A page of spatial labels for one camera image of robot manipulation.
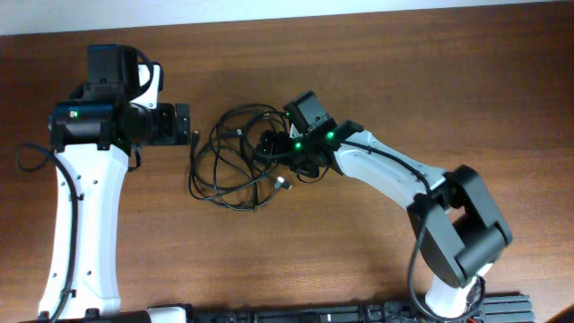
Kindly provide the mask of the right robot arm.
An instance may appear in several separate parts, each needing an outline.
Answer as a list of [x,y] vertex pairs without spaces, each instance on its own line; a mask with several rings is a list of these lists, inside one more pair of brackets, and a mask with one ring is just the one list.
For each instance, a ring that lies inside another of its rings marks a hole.
[[447,171],[416,161],[381,143],[364,126],[337,123],[313,91],[278,114],[289,127],[264,132],[254,150],[259,162],[277,162],[297,176],[321,170],[362,181],[408,214],[415,245],[407,269],[413,286],[417,258],[433,273],[430,289],[414,307],[436,322],[465,321],[485,299],[485,274],[513,241],[509,225],[478,172],[461,165]]

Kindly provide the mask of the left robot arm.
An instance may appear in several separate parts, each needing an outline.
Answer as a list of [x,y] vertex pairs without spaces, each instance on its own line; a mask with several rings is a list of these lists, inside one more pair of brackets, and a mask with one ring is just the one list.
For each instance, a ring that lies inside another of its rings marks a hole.
[[145,146],[191,142],[184,103],[160,103],[161,65],[126,45],[90,45],[88,79],[49,116],[47,160],[57,172],[57,215],[42,322],[120,320],[117,219],[126,174]]

